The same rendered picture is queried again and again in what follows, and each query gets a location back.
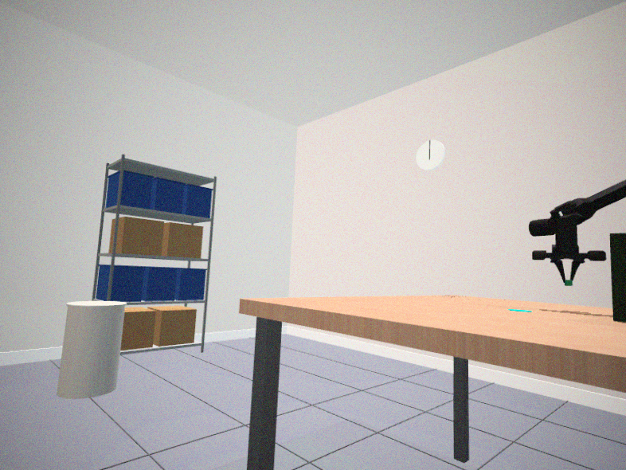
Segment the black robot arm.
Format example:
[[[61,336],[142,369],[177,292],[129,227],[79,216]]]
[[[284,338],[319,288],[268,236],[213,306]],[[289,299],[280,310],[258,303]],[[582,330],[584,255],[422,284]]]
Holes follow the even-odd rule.
[[[533,237],[577,233],[577,226],[592,218],[597,210],[623,198],[626,198],[626,179],[588,198],[576,198],[555,206],[549,219],[531,221],[529,232]]]

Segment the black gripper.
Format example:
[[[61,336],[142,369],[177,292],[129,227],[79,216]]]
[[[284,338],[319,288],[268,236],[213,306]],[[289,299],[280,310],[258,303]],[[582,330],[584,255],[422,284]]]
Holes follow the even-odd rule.
[[[547,253],[546,250],[534,250],[532,252],[532,260],[544,260],[545,258],[550,258],[550,262],[553,262],[556,268],[558,268],[564,283],[565,273],[561,258],[573,258],[570,272],[570,280],[572,281],[580,264],[585,263],[584,259],[588,259],[590,261],[606,260],[606,252],[604,250],[589,250],[587,253],[579,253],[577,233],[555,234],[555,251],[555,253]]]

